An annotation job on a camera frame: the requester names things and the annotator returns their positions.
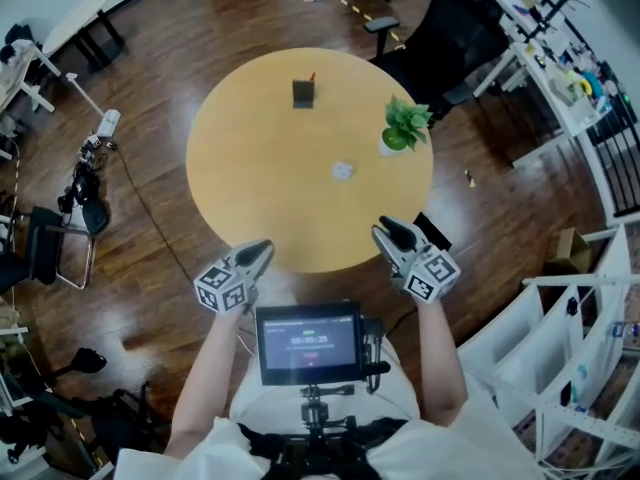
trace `metal railing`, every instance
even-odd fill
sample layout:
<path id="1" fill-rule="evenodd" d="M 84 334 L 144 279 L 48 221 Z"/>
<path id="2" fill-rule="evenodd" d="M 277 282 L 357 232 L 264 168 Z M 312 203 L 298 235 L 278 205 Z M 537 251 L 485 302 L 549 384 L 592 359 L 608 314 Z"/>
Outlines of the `metal railing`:
<path id="1" fill-rule="evenodd" d="M 539 1 L 543 5 L 553 5 L 552 0 Z M 576 39 L 593 51 L 566 16 L 565 23 Z M 635 127 L 638 118 L 629 96 L 608 63 L 601 63 L 601 67 L 605 77 L 618 87 L 618 94 L 610 97 L 612 110 L 588 130 L 589 141 L 580 142 L 583 150 L 585 147 L 593 150 L 589 151 L 587 159 L 607 213 L 607 222 L 640 220 L 640 137 Z"/>

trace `white pot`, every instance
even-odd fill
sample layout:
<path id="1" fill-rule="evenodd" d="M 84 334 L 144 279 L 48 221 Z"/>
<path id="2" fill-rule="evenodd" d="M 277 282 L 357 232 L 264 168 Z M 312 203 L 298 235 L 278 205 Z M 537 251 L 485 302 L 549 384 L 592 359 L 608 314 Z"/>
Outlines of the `white pot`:
<path id="1" fill-rule="evenodd" d="M 395 156 L 395 155 L 399 155 L 400 153 L 406 151 L 406 147 L 404 149 L 400 149 L 400 150 L 395 150 L 395 149 L 391 149 L 389 146 L 387 146 L 384 143 L 384 140 L 382 138 L 382 136 L 380 137 L 380 154 L 382 156 Z"/>

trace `black cable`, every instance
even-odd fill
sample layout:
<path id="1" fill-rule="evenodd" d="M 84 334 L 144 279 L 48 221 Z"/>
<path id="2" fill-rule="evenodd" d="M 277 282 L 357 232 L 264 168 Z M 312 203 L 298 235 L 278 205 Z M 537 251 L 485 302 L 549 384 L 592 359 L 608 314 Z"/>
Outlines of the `black cable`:
<path id="1" fill-rule="evenodd" d="M 182 270 L 182 273 L 184 274 L 184 277 L 187 279 L 187 281 L 189 281 L 189 283 L 191 283 L 193 280 L 191 279 L 191 277 L 187 273 L 187 270 L 184 268 L 184 265 L 182 265 L 182 263 L 178 259 L 178 256 L 174 252 L 173 248 L 169 245 L 169 242 L 165 238 L 164 233 L 160 230 L 160 226 L 158 226 L 158 223 L 153 218 L 153 215 L 151 215 L 151 211 L 149 210 L 149 208 L 147 207 L 146 203 L 144 202 L 144 199 L 142 199 L 142 194 L 140 194 L 140 191 L 136 187 L 135 183 L 133 183 L 133 178 L 131 178 L 131 173 L 129 172 L 129 168 L 127 167 L 127 163 L 124 161 L 124 158 L 122 157 L 122 153 L 120 153 L 119 149 L 116 149 L 116 153 L 118 153 L 118 156 L 120 157 L 120 161 L 122 162 L 122 167 L 124 167 L 124 172 L 126 173 L 127 178 L 129 178 L 129 183 L 131 184 L 131 188 L 133 188 L 133 190 L 135 191 L 136 195 L 138 196 L 138 199 L 140 200 L 140 204 L 142 204 L 142 207 L 144 208 L 144 211 L 149 216 L 149 219 L 151 220 L 151 222 L 153 223 L 154 227 L 156 228 L 156 231 L 158 232 L 158 234 L 162 238 L 162 241 L 164 242 L 164 245 L 166 246 L 166 248 L 171 253 L 171 256 L 173 256 L 173 259 L 175 260 L 177 265 L 180 267 L 180 270 Z"/>
<path id="2" fill-rule="evenodd" d="M 387 338 L 390 338 L 391 334 L 393 334 L 395 331 L 398 330 L 398 327 L 400 327 L 402 322 L 404 322 L 407 318 L 409 318 L 411 315 L 413 315 L 414 313 L 417 313 L 417 312 L 418 312 L 418 308 L 416 306 L 414 306 L 411 309 L 411 311 L 407 311 L 404 315 L 402 315 L 400 318 L 398 318 L 398 321 L 391 328 L 391 330 L 387 333 Z"/>

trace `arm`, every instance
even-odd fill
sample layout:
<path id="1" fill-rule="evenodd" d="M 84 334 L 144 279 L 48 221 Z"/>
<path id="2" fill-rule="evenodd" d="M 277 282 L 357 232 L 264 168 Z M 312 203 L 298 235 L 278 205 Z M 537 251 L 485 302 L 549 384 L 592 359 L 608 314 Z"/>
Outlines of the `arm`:
<path id="1" fill-rule="evenodd" d="M 467 400 L 458 351 L 440 301 L 415 299 L 420 320 L 422 390 L 427 420 L 443 427 L 456 419 Z"/>
<path id="2" fill-rule="evenodd" d="M 222 415 L 243 310 L 216 315 L 180 393 L 165 455 L 184 459 L 209 434 L 214 419 Z"/>

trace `black harness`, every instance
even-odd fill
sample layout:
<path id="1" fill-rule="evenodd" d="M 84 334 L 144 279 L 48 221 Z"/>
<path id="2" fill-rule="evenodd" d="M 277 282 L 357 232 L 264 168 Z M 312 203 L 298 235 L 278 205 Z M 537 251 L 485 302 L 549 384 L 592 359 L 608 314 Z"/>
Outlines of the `black harness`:
<path id="1" fill-rule="evenodd" d="M 322 440 L 309 435 L 259 434 L 240 424 L 251 443 L 251 455 L 271 466 L 262 480 L 300 480 L 312 475 L 335 475 L 341 480 L 380 480 L 367 461 L 367 451 L 380 446 L 407 421 L 382 418 L 369 425 L 328 434 Z"/>

